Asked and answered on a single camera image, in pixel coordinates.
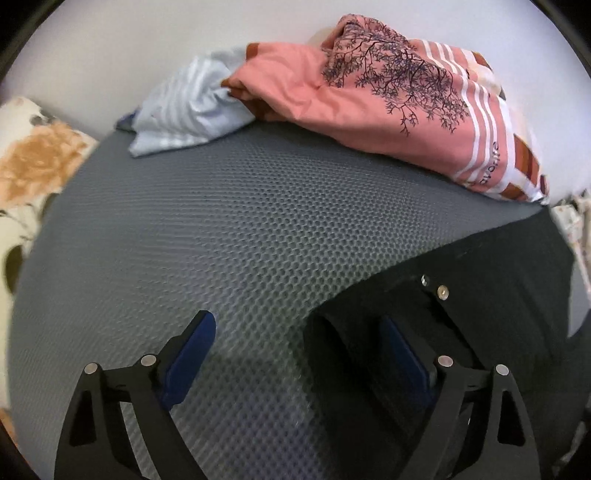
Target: silver bolt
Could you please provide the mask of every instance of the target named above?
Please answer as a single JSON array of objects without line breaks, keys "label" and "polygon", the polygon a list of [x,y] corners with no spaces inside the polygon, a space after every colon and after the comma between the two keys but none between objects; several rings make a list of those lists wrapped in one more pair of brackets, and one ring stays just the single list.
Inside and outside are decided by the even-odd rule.
[{"label": "silver bolt", "polygon": [[84,373],[87,375],[92,375],[94,372],[96,372],[99,369],[99,366],[96,363],[91,363],[88,364],[84,367]]},{"label": "silver bolt", "polygon": [[437,358],[437,363],[442,367],[450,367],[453,365],[453,358],[447,355],[442,355]]},{"label": "silver bolt", "polygon": [[509,375],[509,369],[503,364],[498,364],[495,367],[495,370],[499,375],[503,375],[503,377],[506,377],[507,375]]},{"label": "silver bolt", "polygon": [[445,285],[439,285],[437,289],[437,296],[442,300],[447,300],[449,296],[449,289]]},{"label": "silver bolt", "polygon": [[156,363],[155,355],[144,355],[140,360],[140,363],[145,367],[151,367]]}]

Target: black bracket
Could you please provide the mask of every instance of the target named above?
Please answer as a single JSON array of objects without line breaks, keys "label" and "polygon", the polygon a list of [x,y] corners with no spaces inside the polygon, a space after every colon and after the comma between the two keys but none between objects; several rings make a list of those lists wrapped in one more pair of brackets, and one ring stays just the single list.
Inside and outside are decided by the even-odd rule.
[{"label": "black bracket", "polygon": [[[455,480],[539,480],[540,466],[534,434],[513,375],[505,365],[492,372],[464,368],[441,356],[437,369],[444,378],[439,399],[423,435],[399,480],[431,480],[443,463],[466,395],[488,391],[488,417],[478,459],[453,475]],[[511,409],[503,420],[504,409]]]},{"label": "black bracket", "polygon": [[141,475],[120,402],[133,405],[139,429],[162,480],[206,480],[169,411],[181,403],[209,349],[216,322],[198,312],[158,354],[131,367],[86,365],[66,413],[57,448],[56,480],[137,480]]}]

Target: mattress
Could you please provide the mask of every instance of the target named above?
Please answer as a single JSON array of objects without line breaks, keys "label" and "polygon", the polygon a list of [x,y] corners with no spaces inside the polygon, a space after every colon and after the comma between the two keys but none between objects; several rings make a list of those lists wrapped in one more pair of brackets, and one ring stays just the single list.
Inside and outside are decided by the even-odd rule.
[{"label": "mattress", "polygon": [[[9,385],[21,449],[51,478],[83,367],[160,350],[199,309],[218,333],[179,431],[211,480],[337,478],[303,326],[351,284],[526,218],[435,174],[289,124],[132,159],[114,132],[56,199],[18,285]],[[576,272],[573,324],[587,312]],[[130,438],[155,478],[131,409]]]}]

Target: black cloth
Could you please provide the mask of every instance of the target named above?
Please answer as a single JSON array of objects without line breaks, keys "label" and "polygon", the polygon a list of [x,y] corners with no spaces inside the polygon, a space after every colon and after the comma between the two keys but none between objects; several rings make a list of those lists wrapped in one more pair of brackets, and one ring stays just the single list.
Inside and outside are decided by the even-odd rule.
[{"label": "black cloth", "polygon": [[404,314],[437,355],[511,369],[549,478],[591,391],[591,322],[567,338],[572,268],[545,209],[396,265],[316,309],[306,348],[344,476],[395,478],[429,413],[380,371],[380,319]]}]

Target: white stripe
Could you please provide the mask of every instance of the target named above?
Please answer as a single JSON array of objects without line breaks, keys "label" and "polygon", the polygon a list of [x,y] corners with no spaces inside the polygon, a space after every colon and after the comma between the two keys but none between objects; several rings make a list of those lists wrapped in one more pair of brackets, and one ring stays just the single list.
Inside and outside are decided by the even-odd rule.
[{"label": "white stripe", "polygon": [[166,135],[167,135],[166,137],[165,136],[162,136],[158,140],[158,142],[160,143],[160,149],[159,150],[170,150],[170,146],[172,145],[172,143],[170,141],[170,137],[168,136],[169,134],[166,133]]},{"label": "white stripe", "polygon": [[[457,73],[456,67],[454,66],[454,64],[457,65],[457,63],[455,63],[455,62],[452,63],[448,59],[445,58],[445,55],[443,53],[442,44],[435,42],[435,45],[437,45],[437,49],[439,50],[439,55],[441,56],[441,59],[452,68],[453,73]],[[459,65],[458,65],[458,68],[459,68],[460,72],[462,72],[462,79],[463,79],[464,74],[466,72]],[[474,86],[475,86],[474,100],[476,102],[476,106],[480,110],[480,114],[482,115],[482,119],[484,121],[484,128],[486,130],[486,137],[485,137],[486,143],[485,143],[485,148],[484,148],[484,159],[482,162],[482,166],[480,167],[480,168],[482,168],[483,166],[486,166],[488,164],[490,154],[491,154],[491,149],[489,148],[489,142],[491,141],[491,130],[489,128],[488,121],[486,120],[486,113],[484,112],[484,110],[482,109],[482,106],[480,105],[480,86],[477,83],[474,83]],[[474,117],[473,122],[475,125],[478,125],[478,119],[476,117]],[[478,157],[478,147],[480,146],[479,144],[480,144],[480,138],[479,138],[478,144],[475,145],[475,149],[473,149],[473,151],[472,151],[472,159],[474,160],[474,164],[476,164],[476,160]],[[466,181],[466,183],[468,183],[468,184],[474,183],[474,180],[476,179],[476,172],[477,172],[477,169],[471,173],[471,175],[468,177],[468,180]]]},{"label": "white stripe", "polygon": [[[436,64],[438,64],[441,68],[443,68],[443,65],[441,65],[437,60],[435,60],[433,58],[433,56],[431,55],[431,48],[429,48],[429,44],[425,40],[423,40],[423,43],[425,45],[425,51],[427,52],[427,56],[431,60],[433,60]],[[469,170],[470,168],[472,168],[474,163],[476,163],[476,158],[478,157],[478,144],[480,143],[480,128],[478,127],[478,121],[476,120],[476,114],[474,112],[474,109],[472,108],[472,104],[468,101],[467,90],[468,90],[469,80],[466,78],[466,76],[467,76],[466,71],[464,69],[461,69],[461,72],[462,72],[461,96],[462,96],[462,99],[464,100],[464,103],[468,107],[468,112],[470,113],[470,119],[472,120],[472,125],[474,125],[474,145],[472,147],[472,158],[470,159],[470,163],[454,174],[454,176],[453,176],[454,180],[457,180],[457,178],[462,173],[464,173],[466,170]]]},{"label": "white stripe", "polygon": [[189,120],[191,120],[191,123],[193,124],[192,131],[194,132],[195,136],[198,136],[199,138],[206,138],[206,132],[202,121],[202,115],[200,115],[201,112],[199,112],[199,110],[195,110],[194,107],[199,107],[199,101],[201,101],[200,97],[203,94],[203,83],[207,78],[208,68],[210,68],[209,65],[207,66],[207,68],[200,68],[196,72],[195,77],[193,79],[194,89],[191,92],[191,97],[189,98]]},{"label": "white stripe", "polygon": [[[460,72],[462,72],[462,78],[463,78],[464,75],[467,75],[466,70],[459,63],[457,63],[455,61],[455,58],[453,56],[453,52],[452,52],[450,46],[447,44],[444,44],[444,46],[447,50],[447,53],[449,54],[449,62],[453,63],[458,68],[458,70],[460,70]],[[491,132],[489,129],[490,124],[492,124],[492,129],[493,129],[492,141],[496,142],[496,123],[495,123],[495,118],[492,116],[490,106],[488,104],[488,92],[486,91],[486,89],[484,87],[482,87],[482,91],[483,91],[486,113],[488,114],[488,116],[485,115],[482,108],[480,109],[480,111],[482,112],[482,118],[484,119],[484,126],[486,129],[485,156],[484,156],[484,162],[482,163],[482,167],[480,167],[480,168],[476,169],[474,172],[472,172],[472,175],[470,175],[470,177],[468,178],[469,183],[473,183],[477,178],[479,178],[480,172],[484,171],[484,169],[487,168],[490,163],[491,151],[492,151],[492,143],[490,143],[490,141],[491,141]]]},{"label": "white stripe", "polygon": [[462,53],[466,57],[466,61],[468,62],[468,67],[470,67],[471,63],[476,63],[476,57],[474,56],[474,52],[472,50],[466,50],[465,48],[463,48]]},{"label": "white stripe", "polygon": [[181,119],[180,119],[180,108],[178,107],[178,103],[174,101],[174,99],[180,99],[182,101],[182,96],[179,96],[179,93],[183,91],[183,83],[185,82],[185,79],[183,78],[183,76],[178,75],[176,76],[176,78],[174,79],[174,87],[173,87],[173,95],[171,98],[168,99],[168,101],[170,102],[168,105],[168,117],[170,118],[170,126],[174,129],[173,131],[177,134],[175,139],[174,139],[174,145],[175,147],[179,147],[179,139],[178,136],[179,135],[183,135],[184,134],[184,126],[181,123]]},{"label": "white stripe", "polygon": [[178,118],[181,122],[183,129],[186,132],[193,133],[193,122],[191,121],[191,95],[193,94],[193,85],[195,85],[195,77],[197,75],[197,69],[199,68],[199,62],[194,61],[191,65],[190,70],[187,72],[186,86],[183,94],[180,96],[180,105],[176,105],[175,108],[178,110]]},{"label": "white stripe", "polygon": [[171,139],[171,144],[174,148],[181,148],[183,146],[183,134],[174,134]]},{"label": "white stripe", "polygon": [[[484,107],[485,107],[486,113],[488,113],[489,119],[490,119],[490,121],[492,123],[492,142],[491,142],[490,146],[488,146],[489,145],[488,143],[486,145],[488,146],[488,151],[489,152],[492,152],[492,146],[493,146],[494,142],[497,141],[496,121],[495,121],[495,117],[492,115],[491,106],[490,106],[490,104],[488,102],[488,99],[489,99],[488,90],[486,90],[486,88],[482,87],[482,91],[484,92],[483,93],[483,96],[484,96]],[[489,163],[490,163],[490,160],[486,161],[482,165],[481,168],[479,168],[478,170],[476,170],[474,172],[474,174],[473,174],[474,175],[474,179],[472,181],[474,181],[474,180],[479,179],[479,178],[482,177],[482,175],[484,173],[484,170],[485,170],[485,168],[488,167]]]},{"label": "white stripe", "polygon": [[423,42],[423,45],[425,45],[425,52],[427,53],[427,57],[429,57],[429,59],[432,60],[433,63],[435,65],[437,65],[439,68],[445,70],[445,67],[438,60],[435,60],[433,58],[433,55],[431,54],[431,47],[429,46],[429,42],[427,40],[422,40],[422,42]]},{"label": "white stripe", "polygon": [[162,118],[164,121],[165,129],[167,132],[172,134],[170,141],[172,141],[171,145],[174,146],[174,134],[177,133],[177,128],[174,123],[174,105],[172,103],[172,99],[174,99],[174,95],[178,90],[178,76],[175,75],[170,79],[170,82],[167,85],[167,92],[166,95],[163,97],[164,106],[162,108]]},{"label": "white stripe", "polygon": [[445,55],[443,54],[443,48],[441,47],[440,43],[434,42],[435,45],[437,45],[437,49],[439,50],[439,56],[441,57],[441,61],[444,61],[445,63],[447,63],[450,68],[452,69],[453,73],[457,73],[456,68],[453,66],[453,64],[445,58]]},{"label": "white stripe", "polygon": [[[480,88],[482,88],[482,92],[483,92],[482,101],[484,103],[487,101],[486,99],[488,97],[488,93],[484,87],[480,87]],[[491,128],[489,125],[490,117],[487,117],[486,112],[484,111],[484,109],[480,105],[480,93],[478,94],[478,97],[476,98],[476,104],[478,105],[478,108],[480,109],[480,112],[482,114],[482,119],[484,120],[484,128],[486,130],[486,143],[484,146],[484,161],[482,162],[482,166],[480,166],[480,168],[477,168],[476,170],[474,170],[472,172],[472,175],[470,175],[470,177],[468,177],[468,181],[471,183],[477,179],[479,171],[484,170],[485,168],[488,167],[488,164],[491,160]]]},{"label": "white stripe", "polygon": [[528,197],[535,195],[537,188],[521,170],[513,169],[511,183],[517,185]]},{"label": "white stripe", "polygon": [[505,124],[505,133],[507,137],[507,168],[501,178],[501,181],[488,191],[491,193],[500,193],[509,185],[511,178],[511,171],[515,170],[515,140],[513,138],[513,125],[511,124],[511,115],[509,114],[509,107],[507,103],[499,98],[499,108],[503,116],[503,123]]},{"label": "white stripe", "polygon": [[[155,98],[160,97],[160,98],[166,98],[166,95],[168,93],[168,91],[170,90],[170,88],[168,87],[168,84],[164,84],[161,86],[161,91],[158,92],[156,95],[154,95]],[[166,131],[168,130],[166,128],[166,124],[163,118],[163,113],[164,113],[164,108],[161,106],[156,107],[158,109],[157,114],[152,116],[152,119],[154,120],[154,123],[156,124],[156,128],[155,131]]]},{"label": "white stripe", "polygon": [[466,69],[464,67],[462,67],[458,62],[456,62],[456,59],[454,58],[453,52],[452,52],[451,48],[449,47],[449,45],[443,44],[443,46],[446,48],[447,53],[449,53],[449,60],[448,60],[448,62],[449,63],[453,63],[456,66],[456,68],[460,72],[462,72],[462,76],[467,75]]}]

